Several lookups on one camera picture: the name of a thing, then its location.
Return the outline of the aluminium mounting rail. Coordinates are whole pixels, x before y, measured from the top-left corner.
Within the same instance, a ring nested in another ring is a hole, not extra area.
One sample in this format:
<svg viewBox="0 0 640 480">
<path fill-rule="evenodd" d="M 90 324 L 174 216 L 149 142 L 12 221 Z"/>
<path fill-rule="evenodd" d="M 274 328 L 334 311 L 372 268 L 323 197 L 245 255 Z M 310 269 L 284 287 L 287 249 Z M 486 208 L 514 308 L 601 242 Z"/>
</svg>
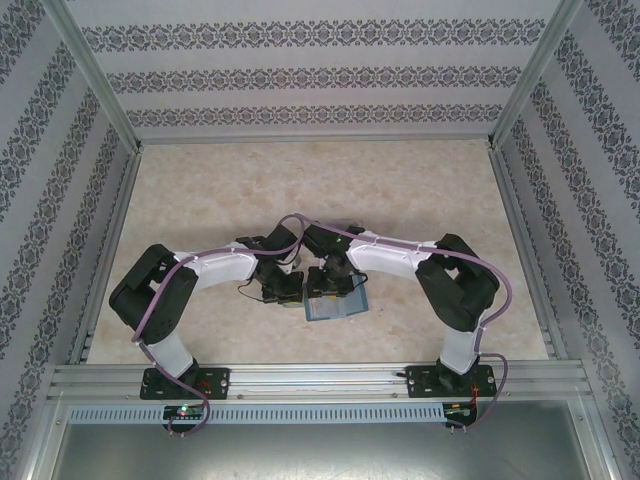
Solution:
<svg viewBox="0 0 640 480">
<path fill-rule="evenodd" d="M 409 402 L 402 363 L 231 365 L 229 403 Z M 59 366 L 46 392 L 49 402 L 138 403 L 143 365 Z M 579 361 L 514 361 L 503 401 L 566 400 L 591 396 Z"/>
</svg>

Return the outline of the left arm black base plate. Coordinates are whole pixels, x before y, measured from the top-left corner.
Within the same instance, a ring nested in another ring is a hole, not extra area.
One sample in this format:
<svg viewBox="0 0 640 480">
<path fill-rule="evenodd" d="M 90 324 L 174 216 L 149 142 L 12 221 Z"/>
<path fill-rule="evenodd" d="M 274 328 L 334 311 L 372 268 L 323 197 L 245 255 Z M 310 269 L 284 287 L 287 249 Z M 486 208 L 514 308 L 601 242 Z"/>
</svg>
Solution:
<svg viewBox="0 0 640 480">
<path fill-rule="evenodd" d="M 204 394 L 209 400 L 225 400 L 230 383 L 228 368 L 192 367 L 180 381 Z M 197 400 L 198 396 L 168 380 L 155 368 L 144 371 L 139 391 L 142 400 Z"/>
</svg>

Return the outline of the blue card holder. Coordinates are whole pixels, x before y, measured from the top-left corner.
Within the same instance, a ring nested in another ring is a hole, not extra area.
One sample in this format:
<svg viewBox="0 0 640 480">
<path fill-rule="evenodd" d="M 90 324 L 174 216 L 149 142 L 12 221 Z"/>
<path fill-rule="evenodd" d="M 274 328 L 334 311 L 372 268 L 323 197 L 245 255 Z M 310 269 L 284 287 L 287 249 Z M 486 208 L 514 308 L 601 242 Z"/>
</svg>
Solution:
<svg viewBox="0 0 640 480">
<path fill-rule="evenodd" d="M 307 320 L 307 316 L 306 316 L 306 303 L 308 302 L 309 299 L 306 299 L 306 296 L 304 297 L 304 309 L 305 309 L 305 317 L 306 317 L 306 321 L 309 322 Z M 352 296 L 350 296 L 349 298 L 345 298 L 345 299 L 340 299 L 343 303 L 344 306 L 344 310 L 345 310 L 345 317 L 350 317 L 353 315 L 358 315 L 361 313 L 365 313 L 369 310 L 369 303 L 368 303 L 368 298 L 366 295 L 366 290 L 363 286 L 359 286 L 357 287 L 354 291 Z"/>
</svg>

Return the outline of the aluminium frame post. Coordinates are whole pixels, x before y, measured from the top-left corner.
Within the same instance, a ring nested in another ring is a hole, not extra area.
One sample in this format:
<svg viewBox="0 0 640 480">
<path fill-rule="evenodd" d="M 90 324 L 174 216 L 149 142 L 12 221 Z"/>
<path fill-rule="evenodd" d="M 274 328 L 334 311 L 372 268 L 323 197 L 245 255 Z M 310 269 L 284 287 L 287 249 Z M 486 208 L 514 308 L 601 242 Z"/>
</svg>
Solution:
<svg viewBox="0 0 640 480">
<path fill-rule="evenodd" d="M 84 78 L 96 95 L 110 123 L 129 152 L 138 152 L 141 141 L 118 101 L 82 29 L 75 21 L 66 0 L 40 0 L 47 16 L 72 54 Z"/>
<path fill-rule="evenodd" d="M 571 25 L 583 0 L 560 0 L 547 26 L 541 34 L 531 57 L 529 58 L 515 88 L 509 96 L 492 132 L 488 136 L 487 146 L 496 150 L 502 145 L 512 125 L 524 107 L 555 49 Z"/>
</svg>

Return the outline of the aluminium side rail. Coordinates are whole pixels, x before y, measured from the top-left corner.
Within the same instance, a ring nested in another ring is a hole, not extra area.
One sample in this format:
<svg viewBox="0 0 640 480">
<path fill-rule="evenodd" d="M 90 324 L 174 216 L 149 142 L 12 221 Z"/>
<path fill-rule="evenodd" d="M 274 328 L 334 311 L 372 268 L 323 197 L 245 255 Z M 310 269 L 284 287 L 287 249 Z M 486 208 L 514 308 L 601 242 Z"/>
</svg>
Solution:
<svg viewBox="0 0 640 480">
<path fill-rule="evenodd" d="M 499 150 L 487 145 L 491 167 L 504 204 L 516 250 L 523 269 L 532 305 L 538 319 L 547 355 L 555 360 L 568 360 L 569 353 L 563 341 L 551 299 L 546 290 L 533 244 L 529 238 L 525 218 L 522 214 L 516 191 L 508 175 L 504 158 Z"/>
<path fill-rule="evenodd" d="M 90 333 L 95 330 L 99 320 L 143 151 L 144 147 L 139 146 L 131 154 L 126 167 L 122 171 L 101 249 L 96 257 L 89 290 L 83 300 L 79 322 L 71 339 L 70 350 L 65 364 L 77 365 L 82 361 L 86 340 Z"/>
</svg>

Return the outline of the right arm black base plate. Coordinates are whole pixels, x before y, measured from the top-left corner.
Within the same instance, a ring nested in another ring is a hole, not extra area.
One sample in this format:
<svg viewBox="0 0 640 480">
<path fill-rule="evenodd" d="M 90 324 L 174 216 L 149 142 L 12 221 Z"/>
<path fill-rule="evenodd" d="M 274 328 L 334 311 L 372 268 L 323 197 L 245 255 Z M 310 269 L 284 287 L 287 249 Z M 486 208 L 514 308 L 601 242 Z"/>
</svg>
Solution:
<svg viewBox="0 0 640 480">
<path fill-rule="evenodd" d="M 465 374 L 447 367 L 409 365 L 402 375 L 406 379 L 410 398 L 493 397 L 497 393 L 496 379 L 490 365 L 474 364 Z"/>
</svg>

